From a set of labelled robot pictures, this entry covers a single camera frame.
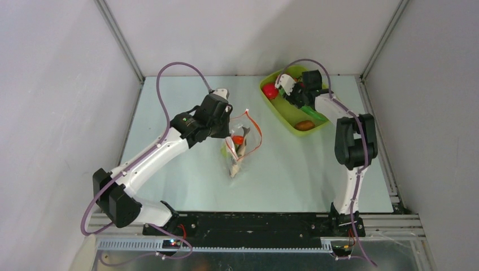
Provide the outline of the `clear zip bag orange zipper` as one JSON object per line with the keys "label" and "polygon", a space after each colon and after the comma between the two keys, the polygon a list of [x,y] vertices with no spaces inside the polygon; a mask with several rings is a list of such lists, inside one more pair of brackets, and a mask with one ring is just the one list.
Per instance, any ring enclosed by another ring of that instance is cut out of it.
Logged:
{"label": "clear zip bag orange zipper", "polygon": [[220,154],[227,174],[235,178],[245,165],[245,160],[262,145],[263,133],[248,108],[230,120],[229,132],[230,135],[222,141]]}

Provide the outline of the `green cucumber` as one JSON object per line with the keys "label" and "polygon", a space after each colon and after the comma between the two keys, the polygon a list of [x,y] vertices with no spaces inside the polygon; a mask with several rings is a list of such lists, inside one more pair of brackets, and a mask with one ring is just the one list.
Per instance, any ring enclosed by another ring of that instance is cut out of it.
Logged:
{"label": "green cucumber", "polygon": [[308,116],[311,116],[315,120],[323,121],[323,122],[328,121],[328,119],[324,115],[318,113],[316,110],[314,110],[310,106],[302,106],[300,110],[306,113]]}

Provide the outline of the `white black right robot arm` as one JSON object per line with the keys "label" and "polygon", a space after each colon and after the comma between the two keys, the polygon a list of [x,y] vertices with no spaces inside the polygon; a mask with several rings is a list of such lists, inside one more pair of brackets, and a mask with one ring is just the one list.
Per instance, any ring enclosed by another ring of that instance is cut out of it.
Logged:
{"label": "white black right robot arm", "polygon": [[346,168],[346,181],[334,198],[328,221],[332,234],[343,236],[351,229],[359,211],[358,199],[364,175],[378,155],[375,118],[356,114],[328,88],[318,70],[303,72],[300,79],[281,74],[275,82],[281,95],[297,108],[309,107],[323,115],[336,129],[334,154]]}

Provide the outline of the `green pear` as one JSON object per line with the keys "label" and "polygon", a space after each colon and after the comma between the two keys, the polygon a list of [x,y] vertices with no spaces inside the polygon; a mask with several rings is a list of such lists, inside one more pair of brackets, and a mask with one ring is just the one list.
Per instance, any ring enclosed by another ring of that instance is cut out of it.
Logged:
{"label": "green pear", "polygon": [[220,148],[220,153],[221,153],[222,157],[224,157],[224,158],[227,158],[227,157],[229,156],[226,145],[222,145],[222,146],[221,146],[221,148]]}

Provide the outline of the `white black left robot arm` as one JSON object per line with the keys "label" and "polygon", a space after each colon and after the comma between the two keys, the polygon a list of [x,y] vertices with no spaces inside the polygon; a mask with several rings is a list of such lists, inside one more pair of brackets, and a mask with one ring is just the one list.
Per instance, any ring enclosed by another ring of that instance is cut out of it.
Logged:
{"label": "white black left robot arm", "polygon": [[163,234],[178,229],[174,210],[166,202],[151,204],[136,198],[140,188],[160,168],[205,139],[230,136],[229,121],[233,107],[227,89],[205,96],[201,105],[176,115],[166,132],[130,161],[107,172],[93,174],[94,199],[117,228],[134,222],[153,224]]}

